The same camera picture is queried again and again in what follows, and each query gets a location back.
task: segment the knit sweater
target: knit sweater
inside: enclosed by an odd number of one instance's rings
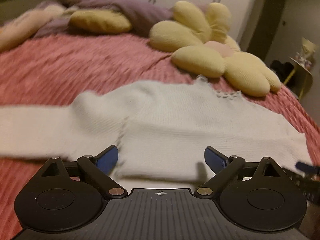
[[[241,92],[215,91],[202,77],[193,85],[143,81],[103,96],[84,92],[65,107],[2,107],[0,126],[0,153],[10,157],[74,161],[116,144],[116,181],[200,185],[214,175],[207,146],[251,162],[269,156],[292,170],[298,160],[311,163],[305,135],[282,115]]]

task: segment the pink blanket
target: pink blanket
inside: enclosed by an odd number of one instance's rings
[[[108,93],[137,80],[191,83],[193,78],[170,63],[170,54],[147,46],[148,39],[132,34],[100,37],[49,36],[26,41],[0,54],[0,105],[68,105],[82,91]],[[232,91],[223,79],[215,89]],[[263,99],[248,98],[282,114],[305,133],[311,159],[320,164],[320,129],[286,87]],[[0,239],[21,229],[13,202],[41,164],[0,160]]]

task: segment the yellow flower pillow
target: yellow flower pillow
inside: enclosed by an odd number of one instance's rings
[[[122,13],[106,9],[77,10],[71,15],[69,24],[98,34],[119,34],[132,29]]]
[[[204,15],[192,3],[181,1],[173,7],[173,18],[175,21],[154,25],[149,36],[153,48],[174,52],[171,61],[177,67],[209,78],[224,75],[250,96],[280,90],[279,78],[259,58],[242,52],[228,36],[231,13],[225,5],[211,3]]]

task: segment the metal screw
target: metal screw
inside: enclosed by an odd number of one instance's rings
[[[120,196],[124,193],[123,188],[114,187],[111,190],[109,190],[109,194],[113,196]]]
[[[208,187],[201,187],[197,190],[198,194],[203,195],[203,196],[209,196],[213,193],[212,189]]]

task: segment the pillow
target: pillow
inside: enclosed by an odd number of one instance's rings
[[[173,7],[173,19],[194,31],[194,34],[206,43],[211,38],[211,29],[204,13],[193,3],[180,1]]]
[[[59,4],[51,4],[44,11],[50,12],[53,18],[59,18],[66,11],[66,8]]]
[[[227,36],[224,44],[228,45],[235,52],[241,51],[238,43],[233,38],[231,38],[229,35]]]
[[[52,12],[30,10],[8,23],[0,33],[0,52],[13,49],[52,20]]]
[[[221,57],[231,57],[234,53],[228,45],[216,41],[208,41],[205,46],[215,49],[220,53]]]
[[[172,54],[171,61],[183,70],[209,78],[220,77],[225,71],[221,55],[204,45],[178,49]]]
[[[79,10],[78,6],[71,6],[69,8],[67,8],[64,12],[63,12],[63,17],[69,17],[71,14],[73,14],[74,12],[76,12],[77,10]]]
[[[225,58],[225,78],[237,89],[249,96],[263,97],[281,88],[278,77],[256,56],[235,52]]]
[[[162,21],[150,30],[150,46],[165,52],[175,52],[185,46],[202,45],[193,31],[175,21]]]
[[[99,34],[119,34],[132,29],[122,13],[103,9],[78,10],[71,15],[69,24]]]
[[[222,3],[211,3],[205,14],[211,28],[211,41],[224,43],[231,26],[231,13]]]

